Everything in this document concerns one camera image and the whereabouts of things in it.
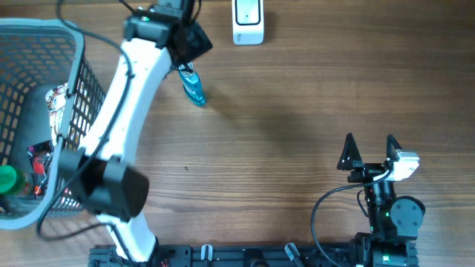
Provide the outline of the blue mouthwash bottle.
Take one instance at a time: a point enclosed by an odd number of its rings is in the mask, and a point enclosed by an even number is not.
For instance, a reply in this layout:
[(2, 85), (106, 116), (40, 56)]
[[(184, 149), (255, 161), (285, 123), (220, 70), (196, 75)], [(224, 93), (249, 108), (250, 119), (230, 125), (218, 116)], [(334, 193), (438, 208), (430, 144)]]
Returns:
[(181, 65), (178, 68), (183, 83), (183, 89), (187, 97), (198, 107), (206, 104), (203, 85), (192, 62)]

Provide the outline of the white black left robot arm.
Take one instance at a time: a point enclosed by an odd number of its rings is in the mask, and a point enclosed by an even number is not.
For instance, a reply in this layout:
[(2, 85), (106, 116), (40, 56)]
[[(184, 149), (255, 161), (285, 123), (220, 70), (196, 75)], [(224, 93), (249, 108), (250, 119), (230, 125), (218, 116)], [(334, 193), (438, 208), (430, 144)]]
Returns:
[(183, 90), (206, 104), (193, 60), (212, 48), (196, 19), (137, 11), (125, 23), (121, 57), (96, 121), (75, 152), (63, 152), (59, 173), (84, 208), (108, 228), (126, 264), (158, 264), (159, 242), (143, 207), (149, 180), (134, 169), (145, 118), (160, 83), (178, 71)]

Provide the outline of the black red snack wrapper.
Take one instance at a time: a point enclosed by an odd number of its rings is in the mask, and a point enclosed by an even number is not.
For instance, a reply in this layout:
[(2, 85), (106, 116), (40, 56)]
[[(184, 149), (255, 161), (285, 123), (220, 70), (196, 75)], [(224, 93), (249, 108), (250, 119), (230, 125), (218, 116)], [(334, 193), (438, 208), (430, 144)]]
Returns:
[(53, 143), (44, 141), (27, 147), (30, 164), (35, 176), (34, 195), (43, 195), (48, 187), (48, 169), (53, 159)]

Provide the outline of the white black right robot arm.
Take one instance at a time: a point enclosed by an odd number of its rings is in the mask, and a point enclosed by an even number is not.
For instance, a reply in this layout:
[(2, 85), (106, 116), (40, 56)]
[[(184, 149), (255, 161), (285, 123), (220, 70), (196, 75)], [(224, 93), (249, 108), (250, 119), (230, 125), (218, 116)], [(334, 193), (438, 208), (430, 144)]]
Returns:
[(410, 196), (398, 197), (394, 184), (419, 167), (419, 156), (387, 137), (383, 163), (365, 163), (351, 133), (346, 135), (337, 169), (349, 171), (349, 183), (363, 188), (369, 233), (357, 233), (338, 258), (345, 266), (416, 266), (413, 242), (425, 215), (424, 204)]

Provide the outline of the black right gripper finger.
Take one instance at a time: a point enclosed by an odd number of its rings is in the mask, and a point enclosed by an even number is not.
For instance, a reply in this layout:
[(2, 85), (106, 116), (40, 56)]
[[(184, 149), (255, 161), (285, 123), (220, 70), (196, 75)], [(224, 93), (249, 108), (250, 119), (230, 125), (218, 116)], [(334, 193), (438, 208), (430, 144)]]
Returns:
[(398, 159), (397, 153), (399, 150), (401, 150), (402, 147), (401, 145), (397, 142), (396, 138), (394, 135), (389, 134), (387, 136), (387, 158), (392, 161), (396, 161)]
[(362, 158), (352, 133), (345, 138), (344, 148), (337, 164), (341, 171), (351, 171), (362, 167)]

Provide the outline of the green lid jar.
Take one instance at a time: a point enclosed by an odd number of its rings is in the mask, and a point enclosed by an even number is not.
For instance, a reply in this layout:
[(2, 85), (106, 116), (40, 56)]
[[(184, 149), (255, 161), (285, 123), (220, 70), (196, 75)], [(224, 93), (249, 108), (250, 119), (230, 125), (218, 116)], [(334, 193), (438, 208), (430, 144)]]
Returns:
[(1, 166), (1, 195), (26, 197), (33, 193), (34, 175), (10, 165)]

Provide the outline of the white brown cookie bag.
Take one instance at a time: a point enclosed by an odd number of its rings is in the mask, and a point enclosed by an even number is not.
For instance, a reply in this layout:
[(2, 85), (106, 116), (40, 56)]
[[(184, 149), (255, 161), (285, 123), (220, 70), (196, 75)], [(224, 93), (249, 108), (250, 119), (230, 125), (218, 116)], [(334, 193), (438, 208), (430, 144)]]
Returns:
[(53, 146), (57, 145), (57, 136), (59, 135), (67, 103), (66, 93), (68, 89), (68, 84), (64, 83), (63, 85), (59, 85), (49, 90), (45, 95)]

